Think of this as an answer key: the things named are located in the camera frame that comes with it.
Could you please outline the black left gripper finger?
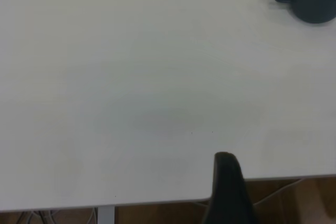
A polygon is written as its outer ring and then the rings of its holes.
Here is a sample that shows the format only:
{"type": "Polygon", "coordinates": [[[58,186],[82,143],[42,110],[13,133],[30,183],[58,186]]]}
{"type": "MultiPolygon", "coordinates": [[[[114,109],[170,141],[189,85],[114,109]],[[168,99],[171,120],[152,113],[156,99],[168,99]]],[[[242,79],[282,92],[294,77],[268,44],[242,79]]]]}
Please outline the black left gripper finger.
{"type": "Polygon", "coordinates": [[[259,223],[240,164],[232,153],[215,154],[212,195],[203,223],[259,223]]]}

